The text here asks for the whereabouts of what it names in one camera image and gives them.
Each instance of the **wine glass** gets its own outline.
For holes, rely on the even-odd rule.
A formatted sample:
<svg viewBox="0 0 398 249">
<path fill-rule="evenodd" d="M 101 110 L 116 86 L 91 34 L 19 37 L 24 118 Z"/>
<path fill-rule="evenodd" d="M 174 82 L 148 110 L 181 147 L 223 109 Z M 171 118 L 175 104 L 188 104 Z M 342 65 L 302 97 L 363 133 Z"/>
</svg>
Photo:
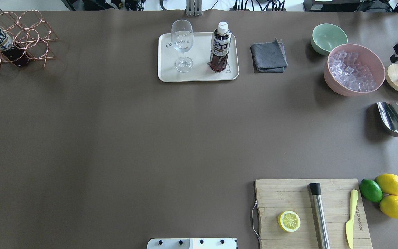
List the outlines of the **wine glass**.
<svg viewBox="0 0 398 249">
<path fill-rule="evenodd" d="M 175 67 L 178 71 L 185 73 L 193 68 L 193 60 L 185 57 L 185 52 L 193 47 L 194 42 L 193 27 L 187 20 L 177 20 L 173 22 L 171 31 L 172 46 L 179 52 L 182 57 L 178 58 Z"/>
</svg>

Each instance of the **metal ice scoop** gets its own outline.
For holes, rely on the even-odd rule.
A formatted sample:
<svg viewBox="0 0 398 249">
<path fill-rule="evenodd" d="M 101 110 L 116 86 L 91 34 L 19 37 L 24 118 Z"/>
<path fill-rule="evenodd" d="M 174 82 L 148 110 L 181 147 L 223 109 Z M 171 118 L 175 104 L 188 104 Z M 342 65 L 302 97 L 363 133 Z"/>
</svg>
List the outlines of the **metal ice scoop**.
<svg viewBox="0 0 398 249">
<path fill-rule="evenodd" d="M 380 116 L 393 137 L 398 137 L 398 104 L 395 101 L 377 102 Z"/>
</svg>

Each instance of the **white floor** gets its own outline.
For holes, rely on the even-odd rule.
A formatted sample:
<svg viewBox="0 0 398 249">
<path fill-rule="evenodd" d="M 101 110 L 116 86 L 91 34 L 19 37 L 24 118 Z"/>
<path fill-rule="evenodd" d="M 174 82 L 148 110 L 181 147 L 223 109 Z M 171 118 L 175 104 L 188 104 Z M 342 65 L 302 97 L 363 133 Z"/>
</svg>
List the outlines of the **white floor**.
<svg viewBox="0 0 398 249">
<path fill-rule="evenodd" d="M 267 0 L 258 0 L 264 8 Z M 287 11 L 304 11 L 303 0 L 284 0 Z M 398 0 L 390 0 L 390 4 L 394 7 Z M 214 9 L 229 10 L 234 5 L 234 0 L 202 0 L 202 10 L 211 9 L 216 3 Z M 253 0 L 254 10 L 260 11 L 260 6 Z M 186 0 L 164 0 L 166 9 L 185 9 Z M 27 11 L 27 10 L 62 10 L 68 11 L 68 8 L 61 0 L 0 0 L 0 8 L 5 11 Z M 253 9 L 251 0 L 248 1 L 247 8 Z M 162 10 L 159 0 L 147 0 L 145 2 L 145 10 Z"/>
</svg>

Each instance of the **lemon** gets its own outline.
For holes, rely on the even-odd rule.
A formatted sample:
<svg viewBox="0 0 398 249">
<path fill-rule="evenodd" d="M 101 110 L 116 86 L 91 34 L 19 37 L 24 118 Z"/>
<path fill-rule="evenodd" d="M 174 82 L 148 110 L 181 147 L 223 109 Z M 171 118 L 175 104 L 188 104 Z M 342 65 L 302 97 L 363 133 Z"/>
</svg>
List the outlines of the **lemon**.
<svg viewBox="0 0 398 249">
<path fill-rule="evenodd" d="M 293 211 L 283 211 L 278 218 L 279 226 L 286 232 L 295 232 L 300 227 L 300 218 Z"/>
<path fill-rule="evenodd" d="M 398 196 L 387 195 L 380 201 L 380 210 L 389 217 L 398 219 Z"/>
<path fill-rule="evenodd" d="M 372 202 L 379 202 L 383 197 L 380 186 L 373 180 L 362 180 L 359 189 L 363 197 Z"/>
<path fill-rule="evenodd" d="M 376 183 L 385 194 L 398 195 L 398 175 L 381 174 L 376 177 Z"/>
</svg>

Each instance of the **black muddler tip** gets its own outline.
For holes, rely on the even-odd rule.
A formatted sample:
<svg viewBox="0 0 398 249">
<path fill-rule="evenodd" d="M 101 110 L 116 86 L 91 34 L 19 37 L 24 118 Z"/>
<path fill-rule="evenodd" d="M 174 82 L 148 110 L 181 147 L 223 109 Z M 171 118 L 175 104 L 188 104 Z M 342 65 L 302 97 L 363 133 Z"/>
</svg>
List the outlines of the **black muddler tip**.
<svg viewBox="0 0 398 249">
<path fill-rule="evenodd" d="M 310 185 L 312 195 L 321 194 L 320 193 L 320 183 L 310 183 L 309 185 Z"/>
</svg>

